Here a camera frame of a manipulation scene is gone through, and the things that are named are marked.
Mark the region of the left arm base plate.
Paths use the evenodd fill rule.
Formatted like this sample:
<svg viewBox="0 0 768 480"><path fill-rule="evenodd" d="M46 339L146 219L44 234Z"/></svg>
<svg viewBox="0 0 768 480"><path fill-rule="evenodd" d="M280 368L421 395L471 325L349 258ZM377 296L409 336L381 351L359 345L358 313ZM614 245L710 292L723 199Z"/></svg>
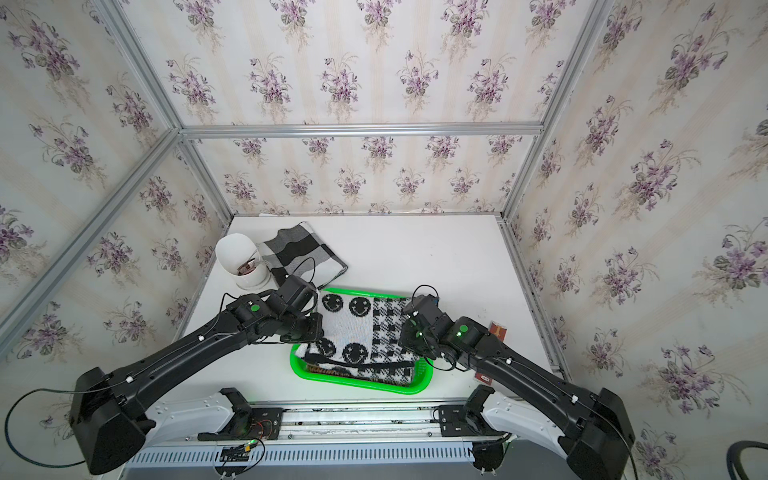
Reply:
<svg viewBox="0 0 768 480"><path fill-rule="evenodd" d="M281 408L252 408L248 413L238 412L218 432L199 433L202 442L276 440L284 410Z"/></svg>

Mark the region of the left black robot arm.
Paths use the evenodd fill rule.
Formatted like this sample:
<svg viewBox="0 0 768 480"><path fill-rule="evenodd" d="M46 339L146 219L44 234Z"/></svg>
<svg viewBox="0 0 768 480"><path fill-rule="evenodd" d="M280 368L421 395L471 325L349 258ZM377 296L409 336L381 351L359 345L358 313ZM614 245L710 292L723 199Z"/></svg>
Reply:
<svg viewBox="0 0 768 480"><path fill-rule="evenodd" d="M147 411L205 367L248 345L278 335L297 344L320 329L318 294L285 299L268 290L246 294L162 350L110 373L94 367L75 382L69 425L89 473L109 473L145 446L157 422Z"/></svg>

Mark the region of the grey black checked scarf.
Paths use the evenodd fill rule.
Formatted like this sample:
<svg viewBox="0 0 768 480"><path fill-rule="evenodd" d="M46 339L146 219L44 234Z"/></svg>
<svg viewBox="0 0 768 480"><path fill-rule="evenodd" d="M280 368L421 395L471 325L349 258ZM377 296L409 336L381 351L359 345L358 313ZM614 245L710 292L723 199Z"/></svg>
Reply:
<svg viewBox="0 0 768 480"><path fill-rule="evenodd" d="M307 222L280 229L256 247L278 286L295 275L323 289L348 271L348 265Z"/></svg>

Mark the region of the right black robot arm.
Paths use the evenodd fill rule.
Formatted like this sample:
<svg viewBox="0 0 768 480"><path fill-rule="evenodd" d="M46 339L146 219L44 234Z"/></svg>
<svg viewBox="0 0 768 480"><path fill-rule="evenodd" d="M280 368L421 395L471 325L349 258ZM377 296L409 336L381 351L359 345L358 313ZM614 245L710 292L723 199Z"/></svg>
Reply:
<svg viewBox="0 0 768 480"><path fill-rule="evenodd" d="M452 360L516 394L511 399L477 387L460 418L473 434L536 443L562 457L581 479L619 479L631 464L634 431L624 402L611 390L594 393L558 378L467 317L410 313L400 344L425 359Z"/></svg>

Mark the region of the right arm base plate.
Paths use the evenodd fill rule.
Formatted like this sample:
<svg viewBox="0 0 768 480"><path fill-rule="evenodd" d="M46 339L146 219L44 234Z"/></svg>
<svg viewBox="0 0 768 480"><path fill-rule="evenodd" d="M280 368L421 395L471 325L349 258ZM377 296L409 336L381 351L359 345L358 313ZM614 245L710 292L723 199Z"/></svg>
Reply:
<svg viewBox="0 0 768 480"><path fill-rule="evenodd" d="M463 404L442 404L432 413L442 437L503 437L508 432L493 429L480 414L468 413Z"/></svg>

